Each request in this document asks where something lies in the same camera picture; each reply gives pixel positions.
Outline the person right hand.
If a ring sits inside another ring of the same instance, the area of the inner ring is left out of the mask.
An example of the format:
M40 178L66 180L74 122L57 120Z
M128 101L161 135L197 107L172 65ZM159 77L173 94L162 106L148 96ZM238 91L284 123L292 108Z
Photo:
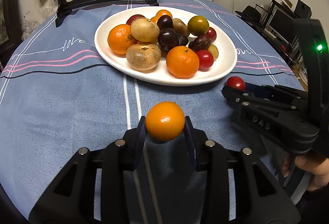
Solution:
M307 188L308 191L313 192L328 185L329 181L329 160L328 157L322 154L306 154L299 155L293 158L287 154L283 159L281 171L284 177L290 173L290 165L293 162L301 170L307 171L313 175Z

